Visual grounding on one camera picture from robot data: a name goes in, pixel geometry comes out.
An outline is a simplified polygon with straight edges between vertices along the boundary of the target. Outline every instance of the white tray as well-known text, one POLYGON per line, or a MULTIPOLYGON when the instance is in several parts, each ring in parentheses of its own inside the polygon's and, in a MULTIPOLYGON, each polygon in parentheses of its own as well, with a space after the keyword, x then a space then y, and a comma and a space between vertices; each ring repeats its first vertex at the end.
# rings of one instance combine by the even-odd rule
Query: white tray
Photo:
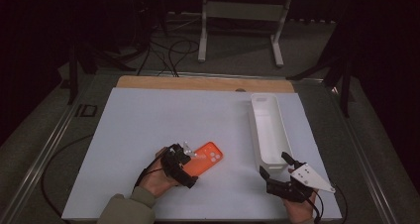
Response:
POLYGON ((251 95, 250 124, 253 136, 257 170, 260 166, 270 173, 279 173, 288 167, 282 152, 292 152, 281 118, 277 97, 270 93, 251 95))

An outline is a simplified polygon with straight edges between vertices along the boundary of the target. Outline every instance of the phone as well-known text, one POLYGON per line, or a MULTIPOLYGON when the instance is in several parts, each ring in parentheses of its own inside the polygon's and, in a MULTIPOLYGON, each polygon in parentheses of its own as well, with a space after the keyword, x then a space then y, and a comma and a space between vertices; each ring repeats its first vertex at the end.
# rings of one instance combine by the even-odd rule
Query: phone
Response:
POLYGON ((199 176, 223 159, 222 152, 212 142, 204 144, 194 153, 195 157, 191 158, 191 161, 183 166, 184 171, 191 176, 199 176))

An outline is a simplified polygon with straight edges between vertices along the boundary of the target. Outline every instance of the green sleeve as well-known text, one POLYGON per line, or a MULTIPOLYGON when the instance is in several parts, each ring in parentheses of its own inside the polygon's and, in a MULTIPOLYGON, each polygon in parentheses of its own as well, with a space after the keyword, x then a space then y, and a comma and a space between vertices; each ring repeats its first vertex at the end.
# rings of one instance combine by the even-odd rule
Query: green sleeve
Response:
POLYGON ((155 202, 155 197, 141 187, 136 187, 130 198, 116 194, 102 211, 97 224, 153 224, 155 202))

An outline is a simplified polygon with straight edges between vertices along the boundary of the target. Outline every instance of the black cable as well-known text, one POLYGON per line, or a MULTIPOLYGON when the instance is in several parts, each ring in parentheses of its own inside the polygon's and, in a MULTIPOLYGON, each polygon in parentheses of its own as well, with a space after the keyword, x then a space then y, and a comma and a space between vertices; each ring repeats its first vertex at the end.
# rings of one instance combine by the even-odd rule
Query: black cable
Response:
POLYGON ((340 192, 340 194, 343 196, 343 199, 344 199, 344 203, 345 203, 345 205, 346 205, 346 211, 345 211, 345 215, 344 215, 344 217, 343 217, 343 222, 342 222, 342 224, 344 224, 346 221, 347 221, 347 216, 348 216, 348 214, 349 214, 349 205, 348 205, 348 203, 347 203, 347 198, 346 198, 346 196, 344 195, 344 192, 343 192, 343 190, 336 184, 336 183, 334 183, 331 179, 330 179, 330 182, 339 190, 339 192, 340 192))
POLYGON ((160 73, 157 74, 157 76, 159 76, 161 73, 163 73, 168 68, 170 73, 172 74, 172 76, 176 77, 175 73, 172 71, 172 69, 170 69, 169 64, 167 64, 166 61, 164 60, 164 53, 155 51, 155 49, 152 46, 151 46, 151 48, 152 48, 152 52, 155 54, 155 56, 157 56, 164 65, 163 69, 160 71, 160 73))
POLYGON ((167 50, 168 50, 167 54, 168 54, 169 64, 167 64, 167 63, 164 61, 164 58, 161 58, 161 57, 159 56, 160 60, 162 60, 162 61, 163 61, 163 63, 164 63, 164 65, 165 65, 165 67, 164 67, 164 69, 163 69, 163 70, 161 70, 161 71, 160 71, 160 73, 159 73, 158 75, 160 75, 161 73, 163 73, 165 69, 169 68, 169 70, 170 70, 170 72, 172 73, 172 75, 173 75, 173 76, 175 76, 175 77, 179 77, 179 74, 178 74, 178 73, 177 73, 177 71, 176 71, 176 67, 179 65, 179 63, 180 63, 183 59, 185 59, 187 55, 198 52, 198 49, 199 49, 199 47, 198 47, 198 43, 196 43, 196 42, 194 42, 194 41, 191 41, 191 40, 189 40, 189 39, 187 39, 187 38, 184 38, 184 37, 175 37, 175 38, 182 38, 182 40, 181 40, 181 41, 178 41, 178 42, 173 43, 173 44, 172 44, 169 48, 168 48, 168 47, 165 47, 165 46, 163 46, 163 45, 161 45, 161 44, 159 44, 159 43, 156 43, 156 42, 151 41, 151 44, 154 44, 154 45, 156 45, 156 46, 158 46, 158 47, 161 47, 161 48, 164 48, 164 49, 167 49, 167 50), (175 50, 175 49, 174 49, 174 47, 175 47, 175 46, 177 46, 178 44, 180 44, 180 43, 185 43, 185 42, 189 43, 189 48, 188 48, 187 52, 180 52, 180 51, 177 51, 177 50, 175 50), (181 57, 181 58, 180 58, 177 62, 173 62, 173 60, 172 60, 172 56, 171 56, 173 53, 176 53, 176 54, 182 54, 182 57, 181 57))
MULTIPOLYGON (((87 135, 87 136, 84 136, 84 137, 82 137, 82 138, 79 138, 79 139, 77 139, 77 140, 75 140, 75 141, 73 141, 73 142, 71 142, 71 143, 69 143, 69 144, 67 144, 67 145, 65 145, 64 147, 62 147, 61 149, 59 149, 57 152, 55 152, 53 155, 52 155, 52 157, 50 158, 50 160, 49 160, 49 162, 47 163, 47 165, 46 165, 46 168, 44 169, 44 172, 43 172, 43 174, 41 175, 41 192, 43 193, 43 197, 44 197, 44 199, 46 200, 46 202, 47 202, 47 204, 50 206, 50 208, 55 212, 55 214, 61 219, 61 215, 62 215, 62 213, 53 205, 53 203, 52 203, 52 201, 50 200, 50 198, 49 198, 49 196, 47 195, 47 192, 46 192, 46 187, 45 187, 45 178, 46 178, 46 173, 47 173, 47 170, 48 170, 48 168, 49 168, 49 166, 50 166, 50 164, 52 163, 52 161, 55 159, 55 157, 57 156, 57 155, 59 155, 61 152, 63 152, 65 149, 67 149, 67 148, 69 148, 69 147, 71 147, 72 145, 74 145, 74 144, 77 144, 77 143, 79 143, 79 142, 81 142, 81 141, 83 141, 84 139, 87 139, 87 138, 90 138, 90 137, 92 137, 93 136, 93 134, 91 134, 91 135, 87 135)), ((67 221, 67 220, 62 220, 64 223, 67 223, 67 224, 70 224, 70 222, 69 221, 67 221)))
POLYGON ((184 23, 182 25, 179 25, 179 26, 174 27, 174 28, 171 28, 171 29, 167 29, 166 31, 167 32, 175 31, 175 30, 178 30, 180 28, 183 28, 183 27, 185 27, 187 25, 193 24, 195 22, 200 22, 200 20, 201 20, 201 17, 198 17, 198 18, 193 19, 193 20, 166 21, 166 23, 177 23, 177 22, 181 22, 181 21, 187 21, 186 23, 184 23))
POLYGON ((148 60, 149 54, 151 53, 151 45, 148 45, 148 52, 146 53, 145 59, 143 59, 142 65, 140 65, 139 70, 137 71, 136 76, 139 76, 140 72, 142 71, 143 67, 146 64, 146 61, 148 60))
POLYGON ((314 190, 315 194, 318 196, 319 200, 321 201, 321 217, 324 215, 324 202, 322 201, 321 196, 314 190))
POLYGON ((321 220, 321 217, 322 217, 322 215, 320 215, 319 214, 319 210, 318 210, 318 208, 315 206, 315 204, 309 199, 309 197, 306 197, 306 195, 301 191, 301 190, 299 190, 298 188, 296 188, 296 187, 294 187, 294 189, 296 190, 296 191, 298 191, 305 199, 306 199, 306 201, 314 208, 314 210, 315 210, 315 212, 316 212, 316 217, 315 217, 315 219, 314 219, 314 223, 315 224, 318 224, 319 223, 319 221, 321 220))
POLYGON ((170 147, 166 147, 166 148, 164 148, 164 150, 157 156, 157 157, 155 157, 154 158, 154 160, 145 168, 145 169, 143 169, 143 171, 142 171, 142 173, 140 173, 140 175, 139 175, 139 177, 137 178, 137 181, 136 181, 136 183, 134 184, 134 187, 133 188, 135 188, 136 186, 138 186, 139 184, 140 184, 140 182, 142 181, 142 179, 143 179, 143 177, 145 177, 146 175, 148 175, 149 173, 151 173, 151 172, 153 172, 153 171, 158 171, 158 169, 155 169, 155 170, 152 170, 152 171, 149 171, 148 172, 148 170, 149 170, 149 168, 151 168, 151 166, 155 163, 155 162, 157 162, 161 157, 163 157, 163 155, 167 152, 167 150, 169 150, 171 148, 171 146, 170 147))
POLYGON ((173 71, 176 73, 176 76, 177 77, 179 77, 179 75, 178 75, 178 73, 176 72, 176 66, 188 55, 188 54, 190 54, 191 53, 191 41, 190 40, 183 40, 183 41, 178 41, 178 42, 176 42, 176 43, 174 43, 174 44, 172 44, 172 46, 170 46, 170 48, 169 48, 169 51, 168 51, 168 53, 167 53, 167 55, 168 55, 168 57, 169 57, 169 61, 170 61, 170 64, 172 65, 172 69, 173 69, 173 71), (188 48, 188 51, 186 52, 186 53, 184 53, 183 54, 183 56, 176 62, 176 63, 173 63, 173 61, 172 61, 172 58, 171 58, 171 53, 174 53, 174 50, 173 50, 173 48, 176 46, 176 45, 178 45, 178 44, 180 44, 180 43, 184 43, 184 42, 188 42, 189 43, 189 48, 188 48))

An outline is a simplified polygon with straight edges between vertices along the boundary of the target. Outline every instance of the hand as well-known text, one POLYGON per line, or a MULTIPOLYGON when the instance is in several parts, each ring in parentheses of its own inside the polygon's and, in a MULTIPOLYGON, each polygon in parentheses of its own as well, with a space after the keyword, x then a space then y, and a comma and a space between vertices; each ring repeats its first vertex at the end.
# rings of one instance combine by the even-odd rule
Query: hand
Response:
MULTIPOLYGON (((157 152, 156 157, 159 156, 165 148, 162 148, 157 152)), ((179 185, 179 183, 172 177, 166 176, 164 173, 160 159, 149 168, 148 174, 146 174, 139 186, 149 191, 154 197, 158 198, 162 196, 171 187, 179 185)))
MULTIPOLYGON (((312 192, 312 195, 309 197, 309 199, 314 204, 316 198, 316 191, 317 190, 312 192)), ((309 204, 309 202, 292 202, 283 198, 281 198, 281 200, 283 201, 284 206, 286 207, 287 215, 291 223, 300 223, 312 218, 314 208, 311 204, 309 204)))

